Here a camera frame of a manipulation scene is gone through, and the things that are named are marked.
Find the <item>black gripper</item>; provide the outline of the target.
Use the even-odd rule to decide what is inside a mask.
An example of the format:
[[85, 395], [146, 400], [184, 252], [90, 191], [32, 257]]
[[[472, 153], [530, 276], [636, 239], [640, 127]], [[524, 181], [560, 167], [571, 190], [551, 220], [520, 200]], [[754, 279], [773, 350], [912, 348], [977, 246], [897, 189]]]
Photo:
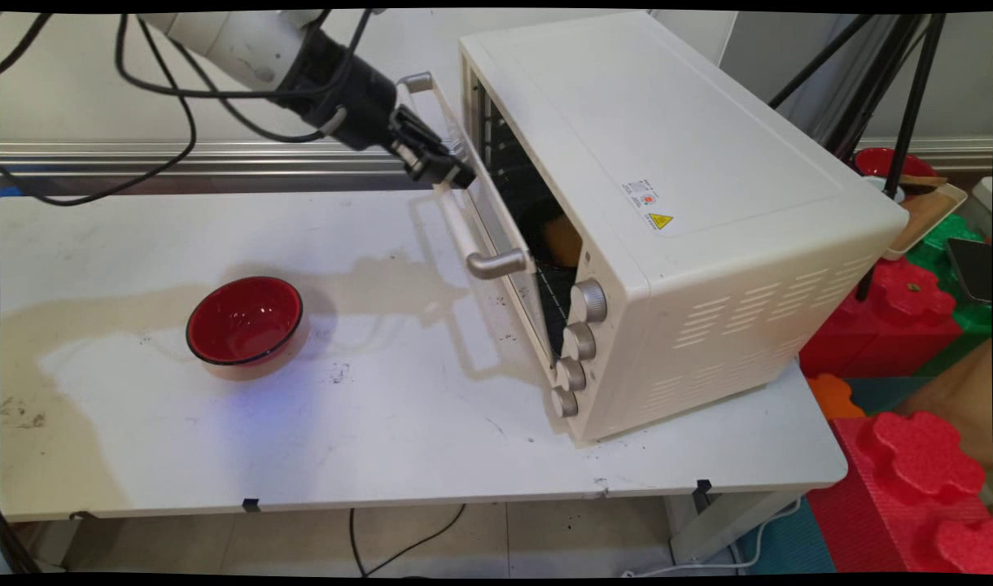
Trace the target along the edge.
[[396, 103], [392, 79], [357, 56], [364, 37], [358, 29], [344, 46], [324, 31], [292, 31], [281, 44], [281, 107], [314, 128], [284, 143], [308, 143], [332, 137], [355, 150], [381, 146], [403, 162], [412, 181], [448, 183], [467, 189], [477, 178], [467, 162], [449, 150], [442, 137], [411, 110]]

